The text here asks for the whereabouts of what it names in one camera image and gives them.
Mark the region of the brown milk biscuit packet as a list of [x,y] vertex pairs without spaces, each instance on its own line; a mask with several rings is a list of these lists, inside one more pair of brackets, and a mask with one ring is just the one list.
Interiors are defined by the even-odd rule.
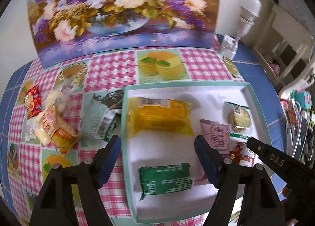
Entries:
[[247,148],[245,142],[237,142],[230,150],[229,158],[240,166],[253,167],[256,154]]

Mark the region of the white shelf unit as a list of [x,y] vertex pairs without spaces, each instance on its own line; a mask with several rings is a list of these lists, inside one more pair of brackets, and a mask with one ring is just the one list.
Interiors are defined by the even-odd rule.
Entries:
[[314,83],[314,37],[279,6],[273,6],[253,52],[278,93]]

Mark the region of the dark green snack packet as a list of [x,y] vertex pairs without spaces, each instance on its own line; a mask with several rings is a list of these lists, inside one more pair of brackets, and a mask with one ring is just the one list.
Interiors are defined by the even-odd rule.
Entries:
[[171,194],[189,190],[192,187],[190,164],[141,167],[138,169],[142,189],[140,200],[146,196]]

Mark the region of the checkered food print tablecloth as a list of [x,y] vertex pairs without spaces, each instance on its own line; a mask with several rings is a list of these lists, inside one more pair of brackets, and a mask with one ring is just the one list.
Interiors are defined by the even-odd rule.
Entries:
[[[92,54],[70,59],[43,69],[39,59],[18,69],[8,81],[1,99],[1,186],[3,202],[14,214],[13,223],[28,225],[32,209],[40,187],[43,184],[42,158],[50,154],[58,154],[54,145],[43,148],[35,141],[25,141],[23,127],[26,126],[27,113],[23,105],[27,84],[38,85],[44,95],[51,90],[57,80],[58,73],[71,64],[86,61],[88,72],[83,82],[83,90],[72,95],[70,114],[65,120],[78,129],[85,109],[83,100],[91,92],[101,91],[104,94],[136,84],[136,50]],[[210,49],[178,48],[191,80],[219,81],[230,80],[228,70],[219,61],[219,54]],[[276,91],[254,53],[243,43],[239,43],[234,58],[241,76],[253,87],[262,107],[271,138],[271,143],[279,150],[286,150],[286,119]],[[100,196],[104,201],[109,216],[118,219],[131,219],[127,205],[123,180],[121,156],[114,167],[109,182],[101,189]]]

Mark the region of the white light bulb lamp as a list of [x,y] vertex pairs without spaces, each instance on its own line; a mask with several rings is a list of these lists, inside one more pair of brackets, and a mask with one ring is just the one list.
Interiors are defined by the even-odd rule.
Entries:
[[240,17],[236,23],[235,39],[238,42],[246,36],[255,25],[255,19],[259,17],[262,4],[260,0],[241,0]]

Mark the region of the green-edged cracker packet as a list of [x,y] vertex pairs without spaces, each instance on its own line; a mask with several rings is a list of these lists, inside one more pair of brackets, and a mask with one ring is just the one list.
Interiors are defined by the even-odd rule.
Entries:
[[252,133],[253,125],[249,107],[225,101],[224,115],[227,122],[231,125],[232,133],[244,135]]

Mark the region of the white power socket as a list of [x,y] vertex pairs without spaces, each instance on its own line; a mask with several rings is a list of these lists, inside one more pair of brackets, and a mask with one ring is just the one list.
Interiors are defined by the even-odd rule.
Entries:
[[224,35],[220,45],[220,54],[228,59],[233,60],[238,49],[238,40]]

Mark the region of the yellow snack packet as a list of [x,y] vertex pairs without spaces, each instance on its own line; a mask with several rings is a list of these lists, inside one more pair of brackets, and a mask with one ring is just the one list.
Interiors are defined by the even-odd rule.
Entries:
[[127,136],[135,137],[142,131],[157,131],[192,137],[191,107],[190,103],[180,100],[129,98]]

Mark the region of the red cracker packet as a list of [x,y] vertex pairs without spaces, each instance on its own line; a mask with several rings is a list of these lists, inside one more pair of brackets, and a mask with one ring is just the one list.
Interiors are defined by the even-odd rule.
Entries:
[[28,119],[37,116],[42,111],[42,97],[38,85],[26,92],[24,105]]

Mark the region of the floral painting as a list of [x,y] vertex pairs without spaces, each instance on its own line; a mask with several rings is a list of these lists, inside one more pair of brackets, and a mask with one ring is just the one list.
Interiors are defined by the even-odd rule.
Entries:
[[27,0],[43,67],[141,46],[210,48],[220,0]]

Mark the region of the smartphone on stand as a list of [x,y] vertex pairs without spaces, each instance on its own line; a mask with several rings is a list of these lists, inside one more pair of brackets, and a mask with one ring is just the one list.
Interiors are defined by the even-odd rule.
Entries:
[[298,125],[298,132],[293,148],[292,157],[297,161],[300,160],[302,151],[304,149],[305,141],[307,139],[307,133],[309,128],[309,122],[305,117],[301,117],[301,120]]

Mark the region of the teal toy box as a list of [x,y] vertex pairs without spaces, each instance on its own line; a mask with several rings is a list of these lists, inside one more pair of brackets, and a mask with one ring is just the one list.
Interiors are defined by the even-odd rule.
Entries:
[[312,106],[312,98],[311,94],[308,91],[298,91],[294,94],[295,101],[298,102],[298,104],[301,107],[301,110],[307,110],[310,109]]

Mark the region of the pink swiss roll packet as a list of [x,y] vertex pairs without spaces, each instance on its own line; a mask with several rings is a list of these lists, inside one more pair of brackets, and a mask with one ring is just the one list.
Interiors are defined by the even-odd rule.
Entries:
[[218,185],[220,162],[230,153],[231,125],[207,119],[200,120],[201,132],[194,141],[194,150],[200,162],[194,185]]

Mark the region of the pale green barcode packet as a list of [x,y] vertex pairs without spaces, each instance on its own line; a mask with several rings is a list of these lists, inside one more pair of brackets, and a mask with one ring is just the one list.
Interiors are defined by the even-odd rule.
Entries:
[[79,132],[90,140],[108,142],[121,121],[123,89],[86,93]]

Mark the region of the gold swiss roll packet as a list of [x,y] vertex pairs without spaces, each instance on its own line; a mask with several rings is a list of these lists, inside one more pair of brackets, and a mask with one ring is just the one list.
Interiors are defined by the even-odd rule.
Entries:
[[80,135],[60,116],[56,105],[52,104],[35,117],[35,134],[42,145],[53,143],[65,156],[77,143]]

